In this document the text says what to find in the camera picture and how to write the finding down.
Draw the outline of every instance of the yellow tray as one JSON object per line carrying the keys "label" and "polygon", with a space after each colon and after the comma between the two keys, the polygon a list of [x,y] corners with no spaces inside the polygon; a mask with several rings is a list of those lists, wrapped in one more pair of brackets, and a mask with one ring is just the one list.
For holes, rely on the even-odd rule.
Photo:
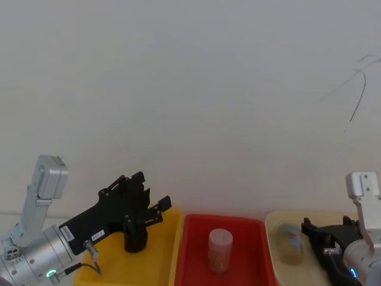
{"label": "yellow tray", "polygon": [[343,216],[357,219],[356,213],[317,213],[317,212],[293,212],[276,211],[266,217],[266,233],[268,246],[273,262],[274,274],[279,286],[331,286],[327,274],[315,257],[308,237],[302,234],[303,262],[298,266],[287,265],[279,259],[276,232],[283,223],[301,227],[303,219],[308,217],[316,226],[340,225]]}
{"label": "yellow tray", "polygon": [[[102,275],[90,268],[79,269],[75,286],[173,286],[182,233],[183,214],[163,213],[164,222],[150,226],[148,243],[139,253],[126,253],[123,233],[115,233],[96,244]],[[84,263],[92,264],[87,254]]]}

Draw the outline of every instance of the label sticker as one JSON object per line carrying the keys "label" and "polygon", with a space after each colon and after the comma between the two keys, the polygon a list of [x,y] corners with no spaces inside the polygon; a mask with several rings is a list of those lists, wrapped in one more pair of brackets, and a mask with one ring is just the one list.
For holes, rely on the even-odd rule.
{"label": "label sticker", "polygon": [[60,230],[62,234],[64,235],[64,237],[66,238],[67,242],[74,240],[74,235],[71,233],[67,225],[64,226],[63,228],[60,228]]}
{"label": "label sticker", "polygon": [[95,235],[91,237],[92,241],[96,241],[98,238],[103,237],[105,235],[105,231],[102,229],[101,231],[97,232]]}

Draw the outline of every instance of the white wall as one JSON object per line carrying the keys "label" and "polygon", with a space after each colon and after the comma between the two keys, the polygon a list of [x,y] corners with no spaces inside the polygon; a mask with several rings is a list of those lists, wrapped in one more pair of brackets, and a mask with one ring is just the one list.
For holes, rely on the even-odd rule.
{"label": "white wall", "polygon": [[53,215],[140,170],[191,211],[354,209],[344,176],[381,171],[381,63],[352,123],[362,75],[326,95],[381,55],[380,15],[378,0],[4,1],[0,210],[21,210],[39,154],[70,170]]}

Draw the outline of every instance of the green indicator light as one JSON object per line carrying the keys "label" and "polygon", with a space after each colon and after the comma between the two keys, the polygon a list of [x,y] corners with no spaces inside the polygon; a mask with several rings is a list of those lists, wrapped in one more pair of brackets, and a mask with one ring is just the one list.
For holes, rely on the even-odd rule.
{"label": "green indicator light", "polygon": [[56,270],[52,269],[52,270],[48,271],[48,273],[46,274],[46,277],[51,277],[51,276],[53,276],[55,273],[56,273]]}

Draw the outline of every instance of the beige tray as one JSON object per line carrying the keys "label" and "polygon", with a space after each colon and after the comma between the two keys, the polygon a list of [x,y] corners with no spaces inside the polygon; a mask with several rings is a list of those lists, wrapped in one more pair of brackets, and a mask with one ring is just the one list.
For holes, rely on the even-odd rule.
{"label": "beige tray", "polygon": [[304,260],[301,265],[287,265],[279,260],[276,247],[276,230],[283,223],[291,223],[301,227],[303,218],[308,217],[316,226],[342,224],[343,216],[357,219],[356,213],[310,213],[276,211],[267,215],[265,225],[268,246],[274,273],[279,286],[331,286],[325,271],[320,267],[308,237],[302,234]]}

